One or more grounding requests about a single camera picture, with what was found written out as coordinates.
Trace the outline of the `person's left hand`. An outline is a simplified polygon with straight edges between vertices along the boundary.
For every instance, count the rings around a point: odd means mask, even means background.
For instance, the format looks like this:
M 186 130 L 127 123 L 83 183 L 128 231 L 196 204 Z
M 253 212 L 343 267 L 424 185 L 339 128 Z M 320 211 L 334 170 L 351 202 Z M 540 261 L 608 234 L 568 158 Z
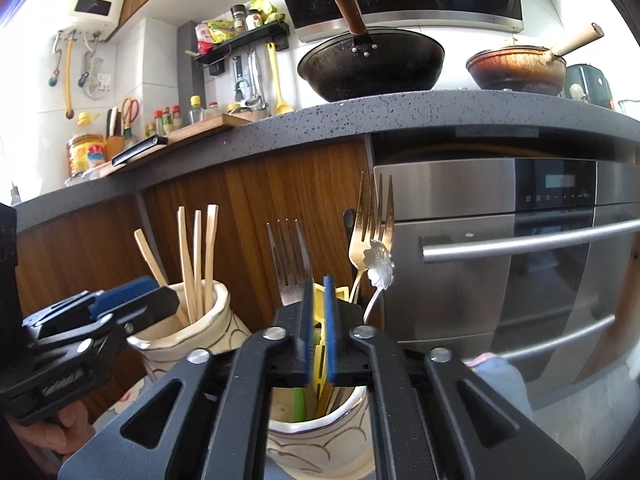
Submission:
M 60 455 L 75 453 L 96 434 L 89 422 L 88 410 L 81 401 L 62 408 L 55 415 L 55 422 L 35 422 L 23 426 L 9 417 L 8 423 L 17 440 L 28 450 L 39 448 Z

